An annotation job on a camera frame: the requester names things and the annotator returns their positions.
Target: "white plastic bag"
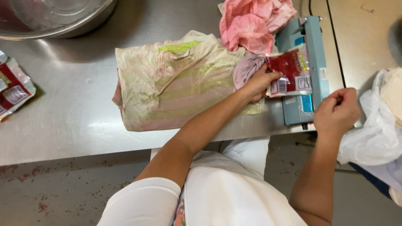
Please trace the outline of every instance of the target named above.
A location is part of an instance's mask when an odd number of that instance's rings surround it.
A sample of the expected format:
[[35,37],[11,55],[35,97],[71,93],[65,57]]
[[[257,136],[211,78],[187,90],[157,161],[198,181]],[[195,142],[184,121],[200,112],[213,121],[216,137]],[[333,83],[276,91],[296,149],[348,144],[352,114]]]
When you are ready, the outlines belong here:
[[386,70],[381,70],[372,90],[360,97],[367,120],[362,128],[347,132],[341,142],[338,161],[359,165],[380,165],[391,162],[402,154],[402,133],[395,126],[395,117],[380,97],[380,88]]

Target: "concrete floor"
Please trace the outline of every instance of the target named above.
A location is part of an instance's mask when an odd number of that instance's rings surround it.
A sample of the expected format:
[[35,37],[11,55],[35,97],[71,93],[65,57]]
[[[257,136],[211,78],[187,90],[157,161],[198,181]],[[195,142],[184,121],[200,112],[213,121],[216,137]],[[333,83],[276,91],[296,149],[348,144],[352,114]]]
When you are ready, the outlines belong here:
[[[308,134],[271,137],[265,180],[287,197],[313,148]],[[205,150],[225,143],[214,142]],[[109,197],[131,183],[150,150],[0,167],[1,226],[96,225]],[[334,226],[402,224],[402,208],[348,166],[335,174]]]

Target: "stainless steel bowl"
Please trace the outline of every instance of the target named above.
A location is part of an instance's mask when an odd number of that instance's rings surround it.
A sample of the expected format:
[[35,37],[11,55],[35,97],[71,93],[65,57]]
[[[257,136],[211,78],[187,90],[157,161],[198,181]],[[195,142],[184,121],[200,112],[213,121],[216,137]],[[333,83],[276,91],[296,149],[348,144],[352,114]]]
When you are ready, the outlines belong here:
[[117,0],[0,0],[0,39],[82,35],[103,23]]

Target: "stack of tortillas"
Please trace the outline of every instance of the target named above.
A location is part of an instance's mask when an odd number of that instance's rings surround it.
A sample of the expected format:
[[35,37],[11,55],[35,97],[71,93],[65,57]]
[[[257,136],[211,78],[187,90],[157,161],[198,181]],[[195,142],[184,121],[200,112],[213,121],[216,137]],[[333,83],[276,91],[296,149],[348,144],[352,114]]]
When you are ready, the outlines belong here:
[[393,69],[385,75],[380,93],[395,116],[397,126],[402,128],[402,68]]

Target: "lavender cloth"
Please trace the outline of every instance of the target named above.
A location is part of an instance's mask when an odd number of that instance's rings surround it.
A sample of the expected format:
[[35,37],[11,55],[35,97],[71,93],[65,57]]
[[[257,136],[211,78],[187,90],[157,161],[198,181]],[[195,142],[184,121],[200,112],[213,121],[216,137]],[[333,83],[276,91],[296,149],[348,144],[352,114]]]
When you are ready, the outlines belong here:
[[241,59],[233,72],[234,91],[242,88],[264,63],[264,58],[255,54],[250,54]]

